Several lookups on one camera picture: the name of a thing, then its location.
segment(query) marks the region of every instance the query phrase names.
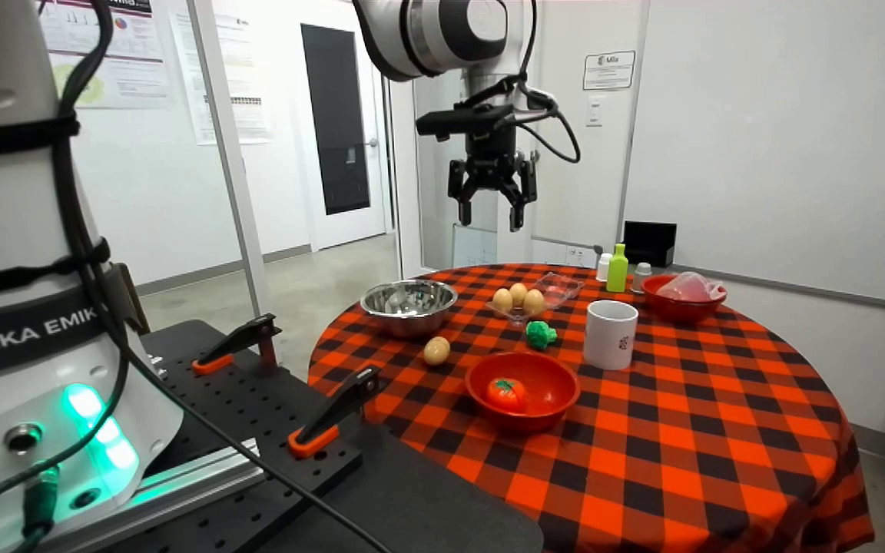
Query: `yellow ball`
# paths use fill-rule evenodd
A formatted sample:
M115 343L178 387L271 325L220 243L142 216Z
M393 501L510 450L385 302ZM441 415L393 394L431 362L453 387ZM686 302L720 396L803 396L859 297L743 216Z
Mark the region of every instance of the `yellow ball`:
M531 292L524 295L524 311L528 311L528 318L538 318L538 315L544 311L544 295L542 295L542 288L531 288Z
M506 311L513 308L510 292L506 292L506 288L498 288L494 297L493 297L493 308L494 308L498 315L506 315Z
M441 367L449 359L449 342L441 334L431 338L420 349L427 367Z
M513 282L510 287L510 302L513 302L516 311L524 308L524 297L528 297L528 287Z

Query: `poster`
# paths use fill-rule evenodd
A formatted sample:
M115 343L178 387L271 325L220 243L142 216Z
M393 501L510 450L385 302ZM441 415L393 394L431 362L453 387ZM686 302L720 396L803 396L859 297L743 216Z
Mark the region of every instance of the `poster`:
M216 25L223 55L223 75L229 88L229 112L236 124L241 145L271 141L271 112L265 103L265 78L256 42L256 25L249 4L242 0L216 0ZM194 25L185 13L173 18L173 37L185 75L185 88L191 103L191 120L199 145L216 145L216 127L210 112L210 92L199 70L199 55L194 42Z
M632 84L632 50L628 53L599 53L585 63L585 92L616 92Z
M78 107L167 107L168 75L151 0L109 0L115 37ZM87 0L47 0L41 13L47 53L58 86L98 42L98 18Z

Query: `white wall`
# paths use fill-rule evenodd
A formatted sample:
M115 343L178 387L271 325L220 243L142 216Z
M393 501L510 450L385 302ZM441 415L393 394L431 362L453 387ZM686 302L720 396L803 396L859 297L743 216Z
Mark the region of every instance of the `white wall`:
M885 434L885 311L743 282L728 288L731 308L804 354L854 423Z
M216 148L199 148L178 75L168 8L153 0L173 103L162 112L80 112L78 170L98 232L138 282L156 282L241 258L223 174ZM267 145L242 148L262 252L309 243L308 172L292 137L292 115L308 103L297 21L290 4L256 13L273 120Z
M885 297L885 4L650 0L628 190L682 265Z
M549 8L549 28L544 47L544 86L558 95L565 112L570 104L580 104L580 95L569 95L573 88L579 75L569 70L579 66L579 55L587 47L573 42L637 42L625 28L601 28L597 21L604 18L609 8L637 13L632 4L557 4ZM548 174L549 170L558 172L558 167L544 163L542 177L542 234L557 234L569 243L580 243L587 236L609 236L611 224L601 224L601 216L609 216L611 206L622 204L622 187L615 184L616 160L628 158L628 137L622 129L601 137L585 134L585 148L594 170L580 170L580 174ZM795 292L777 292L761 287L731 287L731 308L750 315L752 319L774 330L780 338L788 338L795 349L803 349L815 368L822 375L822 381L833 387L833 394L841 400L848 418L859 426L885 434L885 311L879 308L859 308L859 305L841 305Z
M533 78L570 120L585 160L569 167L542 152L533 236L585 246L615 243L632 88L585 92L580 84L587 55L638 50L638 13L642 0L544 4L542 75ZM601 127L589 124L594 104L601 104ZM542 131L569 152L557 124L544 124Z

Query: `red and black checkered tablecloth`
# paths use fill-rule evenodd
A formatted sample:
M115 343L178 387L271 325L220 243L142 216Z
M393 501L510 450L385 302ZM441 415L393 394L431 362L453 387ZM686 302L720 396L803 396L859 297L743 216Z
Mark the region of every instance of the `red and black checkered tablecloth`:
M538 435L502 435L464 394L464 372L524 346L488 311L494 288L548 270L580 292L544 319L548 354L579 368L580 400ZM604 297L594 270L488 265L440 270L456 287L446 367L425 342L372 334L348 308L320 338L309 385L376 367L387 390L372 411L403 444L538 519L549 549L852 549L874 540L852 423L817 372L774 333L720 308L698 330L642 315L628 372L580 362L585 308Z

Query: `white cup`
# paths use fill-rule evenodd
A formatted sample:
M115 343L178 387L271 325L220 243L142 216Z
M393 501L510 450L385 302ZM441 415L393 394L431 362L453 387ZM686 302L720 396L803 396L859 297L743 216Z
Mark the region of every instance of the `white cup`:
M628 368L632 358L638 311L625 302L587 305L585 362L597 368Z

